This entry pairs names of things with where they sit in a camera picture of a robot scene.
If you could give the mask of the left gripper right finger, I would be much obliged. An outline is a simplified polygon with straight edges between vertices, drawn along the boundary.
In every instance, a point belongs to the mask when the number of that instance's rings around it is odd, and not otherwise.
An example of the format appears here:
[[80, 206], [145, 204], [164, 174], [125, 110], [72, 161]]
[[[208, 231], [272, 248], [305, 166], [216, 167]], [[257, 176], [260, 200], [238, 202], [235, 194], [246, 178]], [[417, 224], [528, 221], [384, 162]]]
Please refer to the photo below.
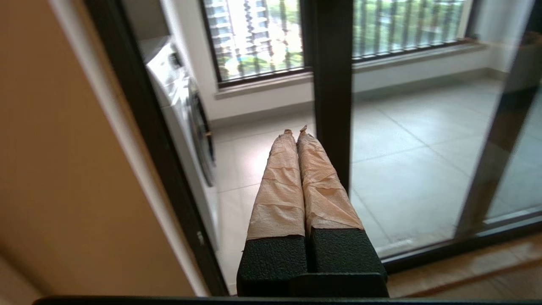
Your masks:
[[387, 282], [387, 271], [322, 144], [303, 127], [296, 145], [310, 270], [376, 274]]

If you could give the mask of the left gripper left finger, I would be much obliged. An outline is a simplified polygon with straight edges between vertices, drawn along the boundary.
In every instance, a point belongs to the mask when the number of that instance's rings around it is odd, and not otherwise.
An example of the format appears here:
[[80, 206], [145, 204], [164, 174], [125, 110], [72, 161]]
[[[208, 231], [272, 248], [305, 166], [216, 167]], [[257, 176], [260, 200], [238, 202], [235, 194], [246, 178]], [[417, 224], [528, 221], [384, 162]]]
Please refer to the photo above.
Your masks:
[[287, 297], [307, 272], [305, 206], [296, 139], [285, 130], [272, 144], [238, 267], [239, 297]]

